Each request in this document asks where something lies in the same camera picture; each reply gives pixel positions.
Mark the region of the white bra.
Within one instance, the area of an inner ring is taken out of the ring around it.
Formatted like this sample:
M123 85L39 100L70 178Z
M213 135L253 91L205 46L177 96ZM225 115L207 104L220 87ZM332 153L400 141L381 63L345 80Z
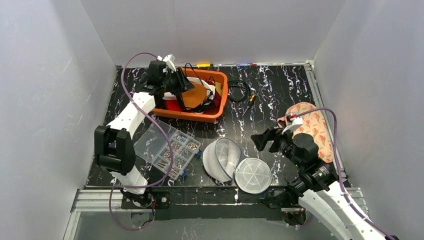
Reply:
M209 92L211 92L213 95L215 95L216 87L214 85L210 85L206 81L199 79L197 77L187 77L187 79L193 84L196 83L196 84L204 86ZM176 100L177 97L170 92L165 92L164 97L162 99L163 100Z

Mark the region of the peach print mesh laundry bag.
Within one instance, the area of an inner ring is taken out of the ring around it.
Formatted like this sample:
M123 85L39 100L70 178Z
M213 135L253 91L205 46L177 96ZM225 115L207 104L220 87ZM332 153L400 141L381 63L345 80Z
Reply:
M292 114L300 114L315 109L316 106L308 102L299 102L288 108L285 115L277 119L280 128L285 128L287 120L285 116ZM303 124L293 132L294 136L304 133L313 137L314 142L318 145L318 156L326 163L334 161L333 144L331 143L327 130L327 123L321 111L314 111L302 116Z

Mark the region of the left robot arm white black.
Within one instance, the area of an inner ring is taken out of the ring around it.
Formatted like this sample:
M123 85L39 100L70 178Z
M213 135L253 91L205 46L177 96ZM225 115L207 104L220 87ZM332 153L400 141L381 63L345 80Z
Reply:
M132 138L145 118L157 108L164 108L164 95L178 95L194 89L194 85L174 64L173 55L158 57L150 62L145 83L140 91L129 96L129 104L106 126L94 131L94 162L110 172L121 182L123 189L134 195L143 195L150 187L148 181L135 166L136 153Z

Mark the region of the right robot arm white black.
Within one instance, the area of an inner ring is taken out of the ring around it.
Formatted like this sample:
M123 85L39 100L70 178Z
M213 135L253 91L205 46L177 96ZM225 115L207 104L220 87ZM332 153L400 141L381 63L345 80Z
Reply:
M298 177L283 195L312 213L338 240L396 240L379 230L339 182L335 167L319 157L311 135L287 128L269 128L251 136L257 150L271 141L269 152L280 152L298 168Z

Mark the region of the bright red bra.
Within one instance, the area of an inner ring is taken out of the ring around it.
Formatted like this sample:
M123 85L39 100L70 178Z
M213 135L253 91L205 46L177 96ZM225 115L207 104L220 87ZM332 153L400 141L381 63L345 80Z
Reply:
M182 109L176 99L164 100L165 108L169 111L181 112Z

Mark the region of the dark red bra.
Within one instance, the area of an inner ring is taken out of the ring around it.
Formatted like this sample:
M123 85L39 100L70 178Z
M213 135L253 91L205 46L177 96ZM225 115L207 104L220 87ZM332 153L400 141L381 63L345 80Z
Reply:
M221 103L221 95L215 89L214 92L208 97L209 106L211 108L219 108Z

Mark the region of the orange black screwdriver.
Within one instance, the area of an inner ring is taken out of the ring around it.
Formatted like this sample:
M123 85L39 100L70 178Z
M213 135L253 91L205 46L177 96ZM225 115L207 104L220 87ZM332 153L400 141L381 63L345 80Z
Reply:
M244 117L245 114L248 112L248 110L250 110L253 107L253 105L255 104L256 98L257 98L257 95L256 94L253 94L250 97L250 99L248 100L247 107L246 107L246 109L244 110L244 112L242 114L242 117Z

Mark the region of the clear plastic screw organizer box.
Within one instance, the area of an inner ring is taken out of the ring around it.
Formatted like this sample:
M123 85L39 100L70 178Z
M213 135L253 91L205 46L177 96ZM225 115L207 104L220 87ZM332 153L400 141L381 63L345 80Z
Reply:
M170 170L168 176L173 180L185 177L186 167L191 160L202 154L201 143L192 134L184 133L160 120L157 123L166 133L172 148L169 148L161 131L151 125L135 142L136 155L163 173Z

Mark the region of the yellow marker at wall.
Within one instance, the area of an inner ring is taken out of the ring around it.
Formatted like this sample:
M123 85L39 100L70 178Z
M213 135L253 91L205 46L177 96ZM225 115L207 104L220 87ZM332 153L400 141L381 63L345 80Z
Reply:
M197 68L209 68L211 66L213 66L213 64L211 64L211 63L198 63L198 64L196 64Z

